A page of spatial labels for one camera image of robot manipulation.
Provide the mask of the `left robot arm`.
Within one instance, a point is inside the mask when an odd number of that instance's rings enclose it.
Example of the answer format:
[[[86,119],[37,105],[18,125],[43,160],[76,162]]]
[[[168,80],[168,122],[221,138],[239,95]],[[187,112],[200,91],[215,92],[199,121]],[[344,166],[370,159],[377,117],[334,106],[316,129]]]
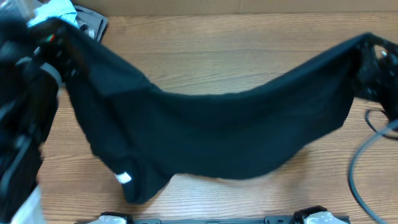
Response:
[[[37,174],[40,147],[73,73],[63,23],[29,28],[33,1],[1,1],[1,223],[45,223]]]

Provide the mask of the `black t-shirt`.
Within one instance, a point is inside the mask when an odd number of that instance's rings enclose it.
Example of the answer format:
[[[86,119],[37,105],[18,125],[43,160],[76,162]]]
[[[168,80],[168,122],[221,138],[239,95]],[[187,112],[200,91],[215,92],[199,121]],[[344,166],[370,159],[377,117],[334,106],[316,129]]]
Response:
[[[222,179],[267,174],[342,127],[353,103],[361,34],[272,81],[240,93],[181,95],[62,23],[83,70],[67,81],[94,155],[124,175],[125,198],[144,203],[179,173]]]

